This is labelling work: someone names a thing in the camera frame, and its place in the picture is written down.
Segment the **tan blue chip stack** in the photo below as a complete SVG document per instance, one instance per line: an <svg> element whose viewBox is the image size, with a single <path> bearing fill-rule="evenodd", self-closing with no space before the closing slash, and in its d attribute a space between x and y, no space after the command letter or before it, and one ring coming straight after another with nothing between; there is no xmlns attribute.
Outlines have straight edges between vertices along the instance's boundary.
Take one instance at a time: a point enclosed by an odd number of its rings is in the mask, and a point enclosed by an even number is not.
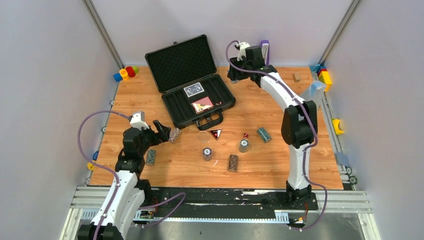
<svg viewBox="0 0 424 240"><path fill-rule="evenodd" d="M181 130L177 127L173 128L170 132L169 132L169 137L168 137L168 141L170 143L175 143L176 140L178 139L178 137L181 135Z"/></svg>

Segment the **black poker case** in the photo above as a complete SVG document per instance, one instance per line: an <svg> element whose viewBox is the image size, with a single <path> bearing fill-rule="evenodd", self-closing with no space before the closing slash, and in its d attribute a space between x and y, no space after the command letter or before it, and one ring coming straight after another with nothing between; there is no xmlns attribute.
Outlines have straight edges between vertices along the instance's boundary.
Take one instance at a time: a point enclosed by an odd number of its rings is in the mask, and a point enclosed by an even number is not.
<svg viewBox="0 0 424 240"><path fill-rule="evenodd" d="M236 98L218 73L205 34L174 42L144 57L176 128L195 124L200 131L210 129L223 122L223 111L235 106ZM204 92L187 97L184 87L197 82ZM214 107L195 113L192 102L204 97L209 97Z"/></svg>

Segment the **green blue chip stack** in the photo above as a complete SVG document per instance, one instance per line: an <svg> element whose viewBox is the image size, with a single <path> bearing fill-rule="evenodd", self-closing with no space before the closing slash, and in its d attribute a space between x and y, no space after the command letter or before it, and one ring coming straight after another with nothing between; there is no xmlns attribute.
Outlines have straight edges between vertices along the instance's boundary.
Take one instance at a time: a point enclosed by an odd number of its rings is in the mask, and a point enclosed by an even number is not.
<svg viewBox="0 0 424 240"><path fill-rule="evenodd" d="M269 133L266 131L264 127L260 127L256 132L260 136L260 138L263 140L264 143L268 143L272 140L272 137L269 135Z"/></svg>

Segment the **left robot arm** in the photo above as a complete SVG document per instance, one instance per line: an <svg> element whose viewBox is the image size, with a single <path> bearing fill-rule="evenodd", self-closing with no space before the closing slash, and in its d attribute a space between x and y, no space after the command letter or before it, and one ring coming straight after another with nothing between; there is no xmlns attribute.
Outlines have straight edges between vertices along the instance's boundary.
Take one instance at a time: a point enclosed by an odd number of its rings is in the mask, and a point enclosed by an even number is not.
<svg viewBox="0 0 424 240"><path fill-rule="evenodd" d="M79 240L124 240L137 209L149 206L153 193L148 180L140 179L148 149L169 140L172 129L153 121L156 131L133 123L123 132L123 148L114 169L113 183L96 216L77 231Z"/></svg>

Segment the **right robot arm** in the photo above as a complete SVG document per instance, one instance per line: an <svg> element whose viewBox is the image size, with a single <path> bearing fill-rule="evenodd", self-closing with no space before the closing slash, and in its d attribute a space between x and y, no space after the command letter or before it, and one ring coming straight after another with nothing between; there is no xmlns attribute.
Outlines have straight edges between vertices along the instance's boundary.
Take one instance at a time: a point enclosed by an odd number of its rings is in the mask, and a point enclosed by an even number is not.
<svg viewBox="0 0 424 240"><path fill-rule="evenodd" d="M317 105L304 100L284 82L275 67L266 64L260 46L232 41L230 47L238 51L228 57L228 78L237 82L249 78L265 90L283 111L281 135L289 149L289 177L283 201L298 209L312 197L309 179L310 152L317 144Z"/></svg>

